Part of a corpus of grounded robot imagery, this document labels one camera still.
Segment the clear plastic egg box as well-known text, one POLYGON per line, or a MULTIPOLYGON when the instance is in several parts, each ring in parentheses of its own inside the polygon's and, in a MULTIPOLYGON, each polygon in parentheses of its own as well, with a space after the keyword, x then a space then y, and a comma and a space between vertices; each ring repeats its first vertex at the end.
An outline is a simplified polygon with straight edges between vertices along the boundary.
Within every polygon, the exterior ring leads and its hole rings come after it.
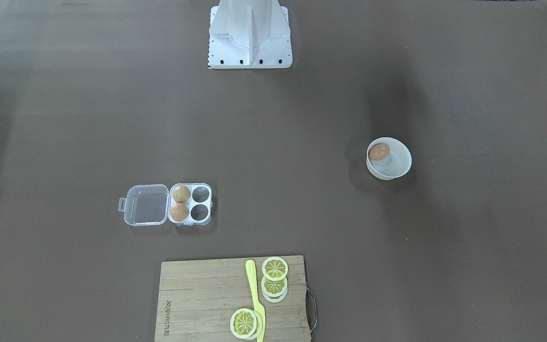
POLYGON ((156 226, 169 221, 177 227, 204 226, 211 221, 213 192, 206 183, 178 183, 168 188, 164 184, 135 185, 126 197, 119 198, 118 212, 123 213, 124 222, 133 227, 156 226), (189 216, 182 222, 170 218, 169 208, 174 204, 171 189, 183 184, 191 190, 191 199, 185 204, 189 216))

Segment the brown egg from bowl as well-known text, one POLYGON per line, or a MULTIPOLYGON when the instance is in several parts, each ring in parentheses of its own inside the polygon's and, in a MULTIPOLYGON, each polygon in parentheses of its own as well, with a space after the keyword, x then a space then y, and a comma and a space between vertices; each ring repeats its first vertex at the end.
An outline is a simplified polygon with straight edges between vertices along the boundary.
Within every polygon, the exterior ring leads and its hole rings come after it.
POLYGON ((381 162, 389 155, 389 145, 386 143, 377 143, 371 147, 368 157, 374 162, 381 162))

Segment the upper brown egg in box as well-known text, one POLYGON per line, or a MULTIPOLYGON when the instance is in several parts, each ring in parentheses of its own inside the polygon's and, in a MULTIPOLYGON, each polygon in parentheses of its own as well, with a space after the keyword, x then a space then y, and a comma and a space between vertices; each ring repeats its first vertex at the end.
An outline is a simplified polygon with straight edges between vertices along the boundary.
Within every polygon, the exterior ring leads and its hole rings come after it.
POLYGON ((186 203, 191 199, 191 190, 183 184, 174 186, 171 189, 171 194, 176 203, 186 203))

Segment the brown egg in box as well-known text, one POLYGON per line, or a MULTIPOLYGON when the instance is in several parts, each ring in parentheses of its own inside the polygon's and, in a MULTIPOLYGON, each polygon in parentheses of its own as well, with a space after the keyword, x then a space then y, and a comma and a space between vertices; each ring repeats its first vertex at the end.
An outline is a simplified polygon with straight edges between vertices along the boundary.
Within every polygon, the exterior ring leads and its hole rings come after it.
POLYGON ((174 203, 169 208, 170 218, 175 222, 182 222, 189 216, 189 209, 185 203, 174 203))
POLYGON ((191 199, 191 190, 183 184, 174 186, 171 189, 171 194, 176 203, 186 203, 191 199))

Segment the lower brown egg in box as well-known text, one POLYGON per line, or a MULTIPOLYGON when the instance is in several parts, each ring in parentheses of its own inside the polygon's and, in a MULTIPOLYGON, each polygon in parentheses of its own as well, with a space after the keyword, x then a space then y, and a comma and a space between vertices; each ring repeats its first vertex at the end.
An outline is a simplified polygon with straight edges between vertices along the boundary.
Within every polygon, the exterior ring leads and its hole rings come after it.
POLYGON ((175 222, 182 222, 189 216, 189 209, 185 203, 174 203, 169 208, 170 218, 175 222))

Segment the yellow plastic knife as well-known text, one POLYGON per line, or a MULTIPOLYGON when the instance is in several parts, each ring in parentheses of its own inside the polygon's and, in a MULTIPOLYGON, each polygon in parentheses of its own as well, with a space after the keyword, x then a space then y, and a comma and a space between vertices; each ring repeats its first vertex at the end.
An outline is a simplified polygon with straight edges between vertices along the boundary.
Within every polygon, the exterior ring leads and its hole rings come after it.
POLYGON ((258 313, 261 317, 261 332, 257 336, 257 342, 262 342, 264 340, 264 333, 266 327, 266 312, 264 305, 260 302, 259 292, 258 292, 258 278, 256 272, 256 264, 254 260, 248 259, 245 262, 246 275, 249 281, 250 293, 252 296, 254 311, 258 313))

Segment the top lemon slice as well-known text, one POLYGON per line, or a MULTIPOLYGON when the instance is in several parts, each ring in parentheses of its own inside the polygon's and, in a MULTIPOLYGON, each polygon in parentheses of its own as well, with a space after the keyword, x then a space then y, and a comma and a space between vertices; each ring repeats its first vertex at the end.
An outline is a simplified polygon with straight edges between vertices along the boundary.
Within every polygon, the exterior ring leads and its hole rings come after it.
POLYGON ((280 281, 287 276, 289 267, 284 260, 279 256, 268 257, 261 265, 261 272, 266 279, 270 281, 280 281))

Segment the middle lemon slice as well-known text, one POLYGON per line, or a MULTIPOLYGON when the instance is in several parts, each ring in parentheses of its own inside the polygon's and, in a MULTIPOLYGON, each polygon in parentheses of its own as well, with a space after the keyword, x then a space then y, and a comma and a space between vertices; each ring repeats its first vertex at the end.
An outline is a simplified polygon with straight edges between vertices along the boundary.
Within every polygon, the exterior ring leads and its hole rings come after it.
POLYGON ((272 281, 267 277, 261 279, 261 292, 263 296, 278 298, 287 294, 287 278, 272 281))

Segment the white round bowl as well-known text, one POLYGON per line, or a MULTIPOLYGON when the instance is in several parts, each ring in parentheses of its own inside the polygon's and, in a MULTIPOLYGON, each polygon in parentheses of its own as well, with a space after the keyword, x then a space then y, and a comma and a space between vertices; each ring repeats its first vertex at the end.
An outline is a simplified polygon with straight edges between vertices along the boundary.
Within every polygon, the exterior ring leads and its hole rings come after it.
POLYGON ((373 140, 366 151, 366 167, 369 173, 380 180, 391 181, 405 176, 412 168, 412 154, 400 140, 382 137, 373 140), (377 145, 386 145, 388 153, 380 160, 371 158, 371 150, 377 145))

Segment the hidden white lemon slice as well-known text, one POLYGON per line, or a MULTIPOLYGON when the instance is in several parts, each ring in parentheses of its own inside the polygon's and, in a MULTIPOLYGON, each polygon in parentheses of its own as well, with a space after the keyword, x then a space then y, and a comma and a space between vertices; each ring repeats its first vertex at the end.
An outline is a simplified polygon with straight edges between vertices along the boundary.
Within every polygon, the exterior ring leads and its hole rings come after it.
POLYGON ((287 295, 287 288, 284 289, 282 292, 278 294, 278 296, 268 296, 267 294, 263 293, 263 297, 265 300, 269 301, 270 303, 278 303, 282 301, 287 295))

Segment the bamboo cutting board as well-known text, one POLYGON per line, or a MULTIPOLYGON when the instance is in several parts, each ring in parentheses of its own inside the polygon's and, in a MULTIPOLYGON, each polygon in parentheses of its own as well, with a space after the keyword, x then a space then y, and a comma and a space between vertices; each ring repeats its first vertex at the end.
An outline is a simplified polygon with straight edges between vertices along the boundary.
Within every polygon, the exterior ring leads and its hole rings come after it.
POLYGON ((215 258, 161 263, 156 342, 236 342, 230 318, 237 309, 254 309, 245 262, 254 260, 266 324, 263 342, 312 342, 319 323, 315 297, 307 283, 302 255, 283 256, 289 270, 287 295, 278 303, 261 292, 261 257, 215 258))

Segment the rear lemon slice by knife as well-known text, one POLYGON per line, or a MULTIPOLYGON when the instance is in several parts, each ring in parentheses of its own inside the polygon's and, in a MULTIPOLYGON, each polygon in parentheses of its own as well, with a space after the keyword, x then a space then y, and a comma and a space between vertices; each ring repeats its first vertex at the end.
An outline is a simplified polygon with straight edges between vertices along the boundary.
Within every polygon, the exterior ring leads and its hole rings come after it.
POLYGON ((254 333, 252 333, 252 335, 248 336, 246 338, 246 340, 253 340, 253 339, 258 338, 258 336, 262 333, 263 328, 264 328, 264 322, 263 322, 263 319, 262 319, 261 315, 255 310, 250 310, 250 311, 255 316, 256 328, 255 328, 254 333))

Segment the lemon slice by knife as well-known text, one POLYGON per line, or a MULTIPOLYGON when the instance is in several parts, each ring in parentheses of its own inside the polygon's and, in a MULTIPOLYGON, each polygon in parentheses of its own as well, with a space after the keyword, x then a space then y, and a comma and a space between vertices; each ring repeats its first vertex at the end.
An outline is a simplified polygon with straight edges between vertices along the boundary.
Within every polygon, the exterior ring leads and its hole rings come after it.
POLYGON ((262 333, 263 328, 264 328, 264 322, 263 322, 263 319, 262 319, 261 315, 255 310, 250 310, 250 311, 255 316, 256 328, 255 328, 254 333, 252 333, 252 335, 248 336, 246 338, 246 340, 253 340, 253 339, 258 338, 258 336, 262 333))
POLYGON ((246 338, 254 333, 256 324, 252 309, 237 309, 230 318, 230 331, 238 339, 246 338))

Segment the front lemon slice by knife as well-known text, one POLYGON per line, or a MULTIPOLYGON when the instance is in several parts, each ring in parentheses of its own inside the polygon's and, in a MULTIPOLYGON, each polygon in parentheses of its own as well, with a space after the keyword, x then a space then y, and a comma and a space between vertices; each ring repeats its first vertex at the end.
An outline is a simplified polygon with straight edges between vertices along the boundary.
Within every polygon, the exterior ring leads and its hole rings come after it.
POLYGON ((252 309, 237 309, 230 318, 230 331, 238 339, 246 338, 254 333, 256 324, 252 309))

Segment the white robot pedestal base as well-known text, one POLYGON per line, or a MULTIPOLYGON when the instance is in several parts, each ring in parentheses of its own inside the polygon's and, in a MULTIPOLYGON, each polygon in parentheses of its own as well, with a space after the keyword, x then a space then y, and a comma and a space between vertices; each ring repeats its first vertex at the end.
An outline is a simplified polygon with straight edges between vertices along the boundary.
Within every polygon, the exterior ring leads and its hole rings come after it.
POLYGON ((222 0, 210 9, 207 66, 277 69, 293 65, 289 11, 277 0, 222 0))

